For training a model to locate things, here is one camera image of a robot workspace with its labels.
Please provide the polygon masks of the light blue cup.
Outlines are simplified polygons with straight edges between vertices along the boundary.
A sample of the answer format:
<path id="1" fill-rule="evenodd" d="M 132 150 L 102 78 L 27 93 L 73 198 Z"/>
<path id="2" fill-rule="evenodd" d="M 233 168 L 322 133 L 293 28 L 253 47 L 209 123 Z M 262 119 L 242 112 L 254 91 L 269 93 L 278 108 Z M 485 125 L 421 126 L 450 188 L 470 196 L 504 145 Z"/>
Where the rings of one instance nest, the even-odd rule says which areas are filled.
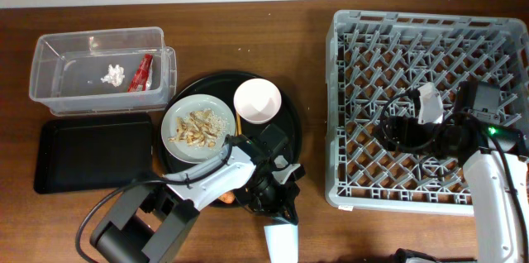
<path id="1" fill-rule="evenodd" d="M 298 263 L 298 227 L 292 224 L 264 226 L 271 263 Z"/>

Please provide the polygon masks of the red snack wrapper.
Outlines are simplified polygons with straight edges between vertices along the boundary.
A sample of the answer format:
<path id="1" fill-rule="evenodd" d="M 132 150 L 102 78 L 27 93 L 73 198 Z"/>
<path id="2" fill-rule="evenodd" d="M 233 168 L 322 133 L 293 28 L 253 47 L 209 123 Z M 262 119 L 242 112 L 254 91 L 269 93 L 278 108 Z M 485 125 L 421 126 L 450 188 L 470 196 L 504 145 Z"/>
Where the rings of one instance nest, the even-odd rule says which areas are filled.
<path id="1" fill-rule="evenodd" d="M 141 60 L 138 70 L 135 72 L 132 81 L 127 89 L 128 93 L 142 92 L 150 89 L 152 83 L 152 63 L 153 55 L 145 54 Z"/>

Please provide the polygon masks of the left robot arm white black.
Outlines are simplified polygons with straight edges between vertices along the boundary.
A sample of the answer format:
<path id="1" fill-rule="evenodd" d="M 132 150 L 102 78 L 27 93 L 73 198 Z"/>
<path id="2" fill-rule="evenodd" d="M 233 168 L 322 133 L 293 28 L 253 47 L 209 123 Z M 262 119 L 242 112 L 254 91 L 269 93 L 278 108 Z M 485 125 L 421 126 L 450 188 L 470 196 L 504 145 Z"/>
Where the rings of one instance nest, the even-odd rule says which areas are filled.
<path id="1" fill-rule="evenodd" d="M 200 212 L 227 192 L 253 215 L 296 226 L 297 182 L 305 169 L 287 162 L 279 154 L 282 147 L 280 141 L 226 136 L 210 160 L 115 189 L 91 209 L 80 228 L 113 199 L 89 238 L 91 246 L 109 262 L 171 262 Z"/>

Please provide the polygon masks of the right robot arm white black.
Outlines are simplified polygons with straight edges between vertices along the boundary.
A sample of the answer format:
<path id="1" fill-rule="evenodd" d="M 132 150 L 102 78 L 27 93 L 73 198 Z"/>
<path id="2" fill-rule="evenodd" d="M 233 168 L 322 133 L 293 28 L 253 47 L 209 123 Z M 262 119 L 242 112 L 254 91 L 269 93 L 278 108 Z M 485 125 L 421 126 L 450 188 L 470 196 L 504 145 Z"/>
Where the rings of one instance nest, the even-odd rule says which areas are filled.
<path id="1" fill-rule="evenodd" d="M 478 260 L 528 260 L 528 150 L 520 130 L 457 112 L 441 123 L 387 117 L 374 137 L 387 151 L 455 159 L 472 198 Z"/>

